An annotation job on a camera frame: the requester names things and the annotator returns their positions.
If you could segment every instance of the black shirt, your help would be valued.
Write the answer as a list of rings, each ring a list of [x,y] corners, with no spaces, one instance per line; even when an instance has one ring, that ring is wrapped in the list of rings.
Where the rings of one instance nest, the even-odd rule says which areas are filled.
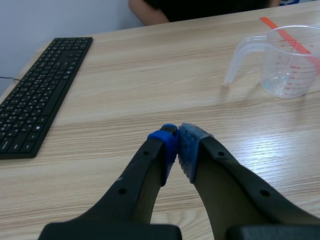
[[[160,9],[170,22],[265,8],[269,0],[144,0]]]

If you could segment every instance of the orange strip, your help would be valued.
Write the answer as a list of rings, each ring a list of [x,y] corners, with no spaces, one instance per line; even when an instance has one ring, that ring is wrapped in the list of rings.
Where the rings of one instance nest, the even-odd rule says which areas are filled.
[[[276,29],[278,26],[271,21],[266,16],[260,17],[260,20],[264,22],[269,28]],[[296,49],[300,54],[311,54],[311,52],[306,49],[304,46],[302,46],[297,40],[295,40],[289,33],[287,33],[283,29],[277,30],[277,32],[285,39],[294,49]],[[314,57],[314,56],[306,56],[305,57],[309,62],[311,62],[314,66],[317,66],[318,73],[320,74],[320,59]]]

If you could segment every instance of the blue gripper pad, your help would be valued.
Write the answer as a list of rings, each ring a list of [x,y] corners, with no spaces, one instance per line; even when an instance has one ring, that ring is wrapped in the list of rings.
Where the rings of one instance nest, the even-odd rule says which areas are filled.
[[[206,137],[214,136],[191,123],[182,123],[179,126],[178,159],[183,172],[192,184],[195,178],[199,143]]]

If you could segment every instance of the cup handle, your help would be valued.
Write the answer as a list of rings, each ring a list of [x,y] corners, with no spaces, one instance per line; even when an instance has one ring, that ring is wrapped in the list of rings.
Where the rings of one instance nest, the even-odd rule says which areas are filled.
[[[230,67],[224,79],[224,84],[233,82],[242,61],[248,53],[264,51],[267,45],[267,36],[252,36],[240,42],[233,54]]]

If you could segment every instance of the person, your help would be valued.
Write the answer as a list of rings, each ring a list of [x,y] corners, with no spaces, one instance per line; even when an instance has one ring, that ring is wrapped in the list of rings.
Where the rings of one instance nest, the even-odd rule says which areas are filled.
[[[146,25],[277,7],[281,0],[129,0],[133,13]]]

